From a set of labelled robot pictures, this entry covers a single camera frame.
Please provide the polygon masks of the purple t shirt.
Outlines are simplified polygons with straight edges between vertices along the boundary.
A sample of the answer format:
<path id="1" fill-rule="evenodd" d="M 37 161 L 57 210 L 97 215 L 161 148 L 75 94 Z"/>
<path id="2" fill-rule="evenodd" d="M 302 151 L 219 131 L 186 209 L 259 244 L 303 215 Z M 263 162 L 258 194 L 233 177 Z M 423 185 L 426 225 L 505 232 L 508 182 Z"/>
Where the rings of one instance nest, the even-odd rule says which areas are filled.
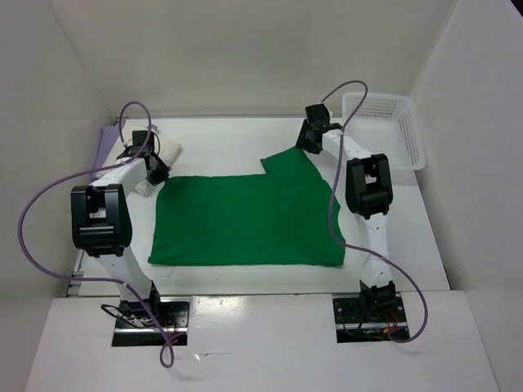
<path id="1" fill-rule="evenodd" d="M 123 128 L 123 139 L 124 141 L 119 135 L 119 125 L 102 127 L 94 168 L 108 167 L 117 163 L 118 156 L 125 150 L 125 144 L 130 144 L 132 141 L 130 127 Z"/>

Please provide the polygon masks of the green t shirt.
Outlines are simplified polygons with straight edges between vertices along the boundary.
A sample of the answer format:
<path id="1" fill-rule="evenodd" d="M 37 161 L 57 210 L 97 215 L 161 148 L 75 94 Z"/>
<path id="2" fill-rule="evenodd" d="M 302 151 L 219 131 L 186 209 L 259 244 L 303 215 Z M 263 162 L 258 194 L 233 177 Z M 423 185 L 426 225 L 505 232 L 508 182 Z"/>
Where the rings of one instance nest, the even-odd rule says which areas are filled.
<path id="1" fill-rule="evenodd" d="M 156 200 L 148 262 L 166 266 L 343 265 L 340 206 L 306 154 L 290 148 L 244 176 L 176 176 Z"/>

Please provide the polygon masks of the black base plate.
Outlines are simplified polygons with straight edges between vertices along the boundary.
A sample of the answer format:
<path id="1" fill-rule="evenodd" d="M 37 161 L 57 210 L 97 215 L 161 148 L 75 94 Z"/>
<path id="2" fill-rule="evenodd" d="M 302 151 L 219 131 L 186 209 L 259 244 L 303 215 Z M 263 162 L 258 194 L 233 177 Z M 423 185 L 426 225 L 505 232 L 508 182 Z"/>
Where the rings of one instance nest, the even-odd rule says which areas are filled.
<path id="1" fill-rule="evenodd" d="M 389 334 L 405 341 L 410 338 L 402 298 L 384 310 L 364 315 L 356 294 L 333 296 L 333 315 L 338 343 L 389 341 Z"/>
<path id="2" fill-rule="evenodd" d="M 113 347 L 162 346 L 164 339 L 147 313 L 136 316 L 120 302 L 118 306 L 103 304 L 101 308 L 114 318 Z M 173 346 L 187 346 L 190 300 L 166 299 L 157 317 Z"/>

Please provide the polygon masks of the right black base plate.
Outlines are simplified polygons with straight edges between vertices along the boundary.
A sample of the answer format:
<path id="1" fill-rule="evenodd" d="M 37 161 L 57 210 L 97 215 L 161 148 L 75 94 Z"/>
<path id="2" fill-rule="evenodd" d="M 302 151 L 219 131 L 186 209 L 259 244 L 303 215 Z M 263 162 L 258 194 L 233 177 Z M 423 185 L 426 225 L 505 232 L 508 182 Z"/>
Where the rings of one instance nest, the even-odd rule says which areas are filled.
<path id="1" fill-rule="evenodd" d="M 333 296 L 333 315 L 338 343 L 389 341 L 389 334 L 405 341 L 410 338 L 402 298 L 384 310 L 364 315 L 356 294 Z"/>

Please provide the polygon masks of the cream t shirt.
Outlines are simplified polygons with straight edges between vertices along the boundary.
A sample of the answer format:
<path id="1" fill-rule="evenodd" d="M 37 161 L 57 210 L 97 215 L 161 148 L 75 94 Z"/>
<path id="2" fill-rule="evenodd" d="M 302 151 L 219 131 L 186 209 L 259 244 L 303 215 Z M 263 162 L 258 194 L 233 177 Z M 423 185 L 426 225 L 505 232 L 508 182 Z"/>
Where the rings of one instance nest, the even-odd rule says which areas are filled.
<path id="1" fill-rule="evenodd" d="M 181 145 L 159 131 L 156 126 L 153 126 L 153 133 L 155 153 L 171 168 L 182 150 Z M 134 191 L 142 197 L 148 197 L 153 192 L 153 189 L 153 185 L 147 180 L 143 180 L 135 187 Z"/>

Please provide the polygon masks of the white perforated plastic basket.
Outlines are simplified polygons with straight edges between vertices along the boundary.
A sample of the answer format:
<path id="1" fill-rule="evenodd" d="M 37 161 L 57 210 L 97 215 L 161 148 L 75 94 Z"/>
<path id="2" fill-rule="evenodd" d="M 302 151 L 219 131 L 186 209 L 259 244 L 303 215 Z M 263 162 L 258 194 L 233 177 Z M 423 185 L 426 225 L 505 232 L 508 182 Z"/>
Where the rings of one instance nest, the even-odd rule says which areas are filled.
<path id="1" fill-rule="evenodd" d="M 342 116 L 357 112 L 346 134 L 372 153 L 383 153 L 398 170 L 418 171 L 426 159 L 413 102 L 406 96 L 358 92 L 342 96 Z"/>

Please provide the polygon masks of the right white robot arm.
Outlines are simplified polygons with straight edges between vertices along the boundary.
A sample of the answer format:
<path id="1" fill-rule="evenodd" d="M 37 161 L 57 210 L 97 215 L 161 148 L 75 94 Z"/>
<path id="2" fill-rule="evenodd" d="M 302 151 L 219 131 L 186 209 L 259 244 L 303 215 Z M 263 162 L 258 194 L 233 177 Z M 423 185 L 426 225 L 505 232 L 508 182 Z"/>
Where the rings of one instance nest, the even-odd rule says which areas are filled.
<path id="1" fill-rule="evenodd" d="M 305 113 L 296 146 L 313 154 L 325 151 L 345 163 L 346 205 L 358 224 L 357 248 L 367 254 L 360 273 L 358 308 L 364 320 L 376 321 L 396 300 L 391 267 L 385 261 L 387 214 L 393 200 L 388 158 L 345 135 L 323 103 L 307 106 Z"/>

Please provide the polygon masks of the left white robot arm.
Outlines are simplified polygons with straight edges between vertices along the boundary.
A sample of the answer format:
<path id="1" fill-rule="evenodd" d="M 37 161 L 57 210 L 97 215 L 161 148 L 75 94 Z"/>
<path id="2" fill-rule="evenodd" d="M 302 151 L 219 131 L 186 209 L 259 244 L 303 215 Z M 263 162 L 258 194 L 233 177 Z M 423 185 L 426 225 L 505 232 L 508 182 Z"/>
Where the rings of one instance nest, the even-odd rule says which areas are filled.
<path id="1" fill-rule="evenodd" d="M 119 167 L 70 194 L 75 247 L 96 259 L 118 281 L 123 314 L 151 327 L 163 317 L 163 304 L 152 279 L 131 249 L 132 222 L 127 196 L 145 182 L 155 187 L 168 179 L 169 167 L 155 152 L 152 131 L 134 131 L 132 143 L 117 157 Z"/>

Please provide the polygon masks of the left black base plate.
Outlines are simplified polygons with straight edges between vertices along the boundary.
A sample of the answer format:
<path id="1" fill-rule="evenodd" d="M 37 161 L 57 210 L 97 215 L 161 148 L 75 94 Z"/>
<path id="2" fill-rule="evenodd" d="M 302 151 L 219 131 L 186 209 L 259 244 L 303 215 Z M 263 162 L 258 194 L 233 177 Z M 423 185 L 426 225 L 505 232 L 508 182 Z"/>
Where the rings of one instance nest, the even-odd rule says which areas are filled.
<path id="1" fill-rule="evenodd" d="M 120 302 L 118 306 L 103 304 L 101 308 L 114 318 L 113 347 L 162 346 L 164 339 L 147 313 L 136 316 Z M 190 300 L 166 299 L 157 317 L 173 346 L 187 346 Z"/>

